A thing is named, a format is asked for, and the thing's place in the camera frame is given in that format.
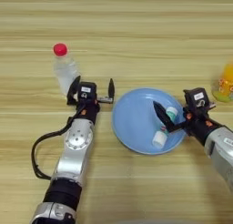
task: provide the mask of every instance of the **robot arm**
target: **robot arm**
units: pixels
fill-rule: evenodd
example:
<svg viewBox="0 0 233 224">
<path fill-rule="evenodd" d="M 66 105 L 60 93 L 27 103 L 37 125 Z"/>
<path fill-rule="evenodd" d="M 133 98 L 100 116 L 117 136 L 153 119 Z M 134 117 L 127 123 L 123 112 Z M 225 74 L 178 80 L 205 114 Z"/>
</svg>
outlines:
<svg viewBox="0 0 233 224">
<path fill-rule="evenodd" d="M 38 205 L 30 224 L 76 223 L 76 210 L 85 182 L 89 154 L 93 147 L 94 125 L 100 109 L 99 103 L 102 99 L 105 103 L 113 103 L 115 93 L 113 81 L 110 80 L 111 92 L 109 93 L 108 90 L 108 94 L 111 97 L 98 100 L 96 84 L 79 83 L 79 78 L 76 81 L 70 88 L 67 103 L 77 105 L 77 109 L 78 106 L 83 108 L 77 111 L 75 118 L 71 118 L 72 123 L 64 138 L 63 154 L 58 160 L 44 200 Z M 77 102 L 74 99 L 76 92 L 78 93 Z"/>
<path fill-rule="evenodd" d="M 185 98 L 187 105 L 183 108 L 184 122 L 175 125 L 166 110 L 154 102 L 157 116 L 169 132 L 184 129 L 189 136 L 195 137 L 204 146 L 214 168 L 233 191 L 233 132 L 209 118 L 208 111 L 215 105 L 209 102 L 204 88 L 185 90 Z"/>
</svg>

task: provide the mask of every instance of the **orange juice bottle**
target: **orange juice bottle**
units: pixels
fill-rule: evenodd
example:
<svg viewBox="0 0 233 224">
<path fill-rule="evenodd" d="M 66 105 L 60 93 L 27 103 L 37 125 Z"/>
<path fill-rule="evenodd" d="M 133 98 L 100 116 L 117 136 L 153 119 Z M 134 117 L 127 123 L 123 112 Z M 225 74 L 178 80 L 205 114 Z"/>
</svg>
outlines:
<svg viewBox="0 0 233 224">
<path fill-rule="evenodd" d="M 233 101 L 233 63 L 225 66 L 218 87 L 213 90 L 213 96 L 221 102 Z"/>
</svg>

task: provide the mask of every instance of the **black wire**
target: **black wire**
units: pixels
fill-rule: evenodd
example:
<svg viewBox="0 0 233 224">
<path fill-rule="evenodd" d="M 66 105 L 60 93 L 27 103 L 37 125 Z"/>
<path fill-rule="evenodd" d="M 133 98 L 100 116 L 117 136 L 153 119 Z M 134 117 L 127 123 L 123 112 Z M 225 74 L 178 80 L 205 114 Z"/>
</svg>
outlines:
<svg viewBox="0 0 233 224">
<path fill-rule="evenodd" d="M 41 178 L 41 179 L 48 179 L 50 180 L 51 177 L 48 176 L 47 174 L 43 173 L 40 169 L 39 169 L 39 166 L 38 164 L 36 163 L 36 156 L 35 156 L 35 150 L 36 150 L 36 147 L 37 145 L 43 141 L 43 140 L 46 140 L 46 139 L 49 139 L 51 137 L 57 137 L 57 136 L 61 136 L 63 135 L 64 133 L 67 132 L 67 130 L 71 127 L 71 124 L 72 122 L 74 121 L 75 118 L 77 118 L 77 116 L 81 113 L 81 111 L 85 108 L 85 104 L 82 105 L 81 107 L 78 107 L 77 109 L 77 112 L 68 120 L 67 124 L 60 130 L 58 131 L 55 131 L 55 132 L 51 132 L 51 133 L 47 133 L 47 134 L 44 134 L 43 136 L 41 136 L 33 145 L 32 147 L 32 151 L 31 151 L 31 159 L 32 159 L 32 165 L 33 165 L 33 170 L 35 172 L 35 175 L 38 177 L 38 178 Z"/>
</svg>

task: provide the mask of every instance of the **wood grain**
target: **wood grain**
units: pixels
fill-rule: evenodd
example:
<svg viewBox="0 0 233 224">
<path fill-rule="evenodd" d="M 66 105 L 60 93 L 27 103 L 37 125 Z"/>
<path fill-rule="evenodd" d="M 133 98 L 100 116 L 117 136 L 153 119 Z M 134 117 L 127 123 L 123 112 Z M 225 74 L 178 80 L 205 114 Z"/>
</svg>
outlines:
<svg viewBox="0 0 233 224">
<path fill-rule="evenodd" d="M 233 0 L 0 0 L 1 223 L 29 223 L 48 187 L 33 174 L 31 146 L 74 113 L 53 75 L 54 43 L 68 44 L 100 95 L 113 77 L 116 100 L 157 87 L 184 104 L 184 88 L 210 94 L 232 59 L 232 16 Z M 233 128 L 232 107 L 218 103 L 211 116 Z M 115 137 L 111 109 L 98 116 L 78 223 L 233 222 L 233 197 L 195 139 L 164 156 L 138 155 Z M 62 144 L 59 137 L 39 149 L 47 173 Z"/>
</svg>

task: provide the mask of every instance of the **blue bowl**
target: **blue bowl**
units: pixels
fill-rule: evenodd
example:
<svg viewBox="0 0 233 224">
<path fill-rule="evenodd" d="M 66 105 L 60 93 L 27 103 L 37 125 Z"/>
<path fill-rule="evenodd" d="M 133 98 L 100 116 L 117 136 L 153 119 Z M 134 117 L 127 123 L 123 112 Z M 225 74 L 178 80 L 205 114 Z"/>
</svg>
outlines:
<svg viewBox="0 0 233 224">
<path fill-rule="evenodd" d="M 124 94 L 114 106 L 112 127 L 119 140 L 128 148 L 147 155 L 164 154 L 177 147 L 186 133 L 180 130 L 168 135 L 162 149 L 152 144 L 152 139 L 162 127 L 156 115 L 153 101 L 164 108 L 174 107 L 178 114 L 175 123 L 184 121 L 183 107 L 171 95 L 162 90 L 140 88 Z"/>
</svg>

